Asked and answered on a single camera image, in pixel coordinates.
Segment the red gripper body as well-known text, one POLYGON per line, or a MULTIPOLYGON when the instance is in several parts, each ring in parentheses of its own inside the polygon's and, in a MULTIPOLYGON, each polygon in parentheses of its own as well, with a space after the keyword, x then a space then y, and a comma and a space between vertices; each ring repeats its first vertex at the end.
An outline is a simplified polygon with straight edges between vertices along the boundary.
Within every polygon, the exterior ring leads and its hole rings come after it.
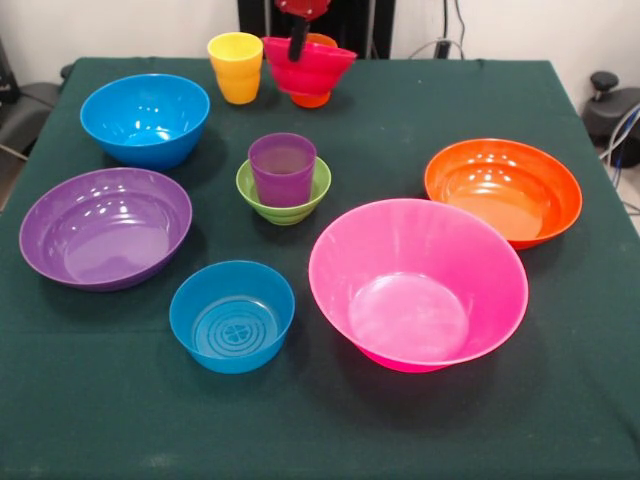
POLYGON ((275 0, 274 5, 283 13, 315 20, 327 12, 330 0, 275 0))

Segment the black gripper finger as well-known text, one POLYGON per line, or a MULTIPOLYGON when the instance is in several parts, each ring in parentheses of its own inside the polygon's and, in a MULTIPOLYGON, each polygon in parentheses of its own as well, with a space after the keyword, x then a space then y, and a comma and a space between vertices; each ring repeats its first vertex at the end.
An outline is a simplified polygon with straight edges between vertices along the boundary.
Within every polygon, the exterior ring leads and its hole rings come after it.
POLYGON ((293 21, 288 49, 288 59, 291 62, 298 62, 300 60, 306 42, 307 31, 308 22, 305 19, 295 19, 293 21))

